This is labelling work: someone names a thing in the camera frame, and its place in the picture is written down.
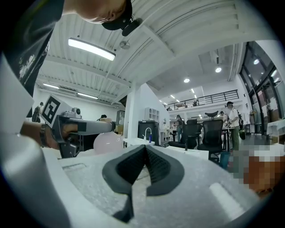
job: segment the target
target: pink balloon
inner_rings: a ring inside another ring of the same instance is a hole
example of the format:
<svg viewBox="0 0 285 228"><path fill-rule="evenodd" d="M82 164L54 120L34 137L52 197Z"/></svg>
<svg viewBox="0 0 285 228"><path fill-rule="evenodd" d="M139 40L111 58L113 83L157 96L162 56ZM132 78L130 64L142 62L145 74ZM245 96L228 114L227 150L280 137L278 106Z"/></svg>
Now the pink balloon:
<svg viewBox="0 0 285 228"><path fill-rule="evenodd" d="M102 133L94 140L93 147L96 155L116 152L123 149L123 140L114 132Z"/></svg>

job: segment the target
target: black office chair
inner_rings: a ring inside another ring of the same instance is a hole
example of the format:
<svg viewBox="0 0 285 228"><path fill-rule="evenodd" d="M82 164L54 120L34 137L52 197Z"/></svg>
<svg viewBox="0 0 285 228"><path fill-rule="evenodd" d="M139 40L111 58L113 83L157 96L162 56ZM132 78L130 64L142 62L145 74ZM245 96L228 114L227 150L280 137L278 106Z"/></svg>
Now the black office chair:
<svg viewBox="0 0 285 228"><path fill-rule="evenodd" d="M218 153L222 152L222 120L213 120L213 118L218 114L211 113L206 114L212 117L212 120L203 122L204 138L203 143L200 144L197 149L201 151L209 151L209 160L219 163Z"/></svg>
<svg viewBox="0 0 285 228"><path fill-rule="evenodd" d="M180 142L169 142L168 144L171 147L185 148L185 143L187 141L187 148L194 149L195 146L197 146L196 132L197 128L194 125L184 124Z"/></svg>

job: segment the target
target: wristwatch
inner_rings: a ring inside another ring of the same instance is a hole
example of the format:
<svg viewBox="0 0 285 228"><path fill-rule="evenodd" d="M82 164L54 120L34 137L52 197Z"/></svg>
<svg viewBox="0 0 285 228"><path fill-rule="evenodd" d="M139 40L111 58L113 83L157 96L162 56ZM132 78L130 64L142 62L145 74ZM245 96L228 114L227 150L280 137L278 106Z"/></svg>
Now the wristwatch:
<svg viewBox="0 0 285 228"><path fill-rule="evenodd" d="M41 145L42 145L42 147L49 147L47 142L46 142L46 136L45 136L46 127L47 127L46 124L42 124L41 125L40 138L41 138Z"/></svg>

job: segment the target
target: white column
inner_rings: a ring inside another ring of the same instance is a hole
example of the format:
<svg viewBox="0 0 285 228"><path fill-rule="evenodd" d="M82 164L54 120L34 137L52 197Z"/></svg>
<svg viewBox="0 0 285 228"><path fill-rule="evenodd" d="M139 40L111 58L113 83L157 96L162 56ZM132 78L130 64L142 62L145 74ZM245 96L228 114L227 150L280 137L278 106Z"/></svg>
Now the white column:
<svg viewBox="0 0 285 228"><path fill-rule="evenodd" d="M125 118L124 128L127 128L127 133L124 135L127 138L138 137L138 119L139 119L139 107L140 104L140 87L134 82L132 90L128 94L126 110L128 110L128 118Z"/></svg>

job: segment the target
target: cap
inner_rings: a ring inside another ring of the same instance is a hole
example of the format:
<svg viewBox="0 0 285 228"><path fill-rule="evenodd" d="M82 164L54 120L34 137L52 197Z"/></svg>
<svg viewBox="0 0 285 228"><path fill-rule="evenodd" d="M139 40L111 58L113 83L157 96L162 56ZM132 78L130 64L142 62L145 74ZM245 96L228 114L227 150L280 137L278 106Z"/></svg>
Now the cap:
<svg viewBox="0 0 285 228"><path fill-rule="evenodd" d="M228 102L227 105L226 105L226 107L227 107L228 105L233 105L233 102Z"/></svg>
<svg viewBox="0 0 285 228"><path fill-rule="evenodd" d="M122 15L114 21L103 23L103 27L108 30L124 29L130 22L132 17L133 8L130 0L126 0L126 8Z"/></svg>

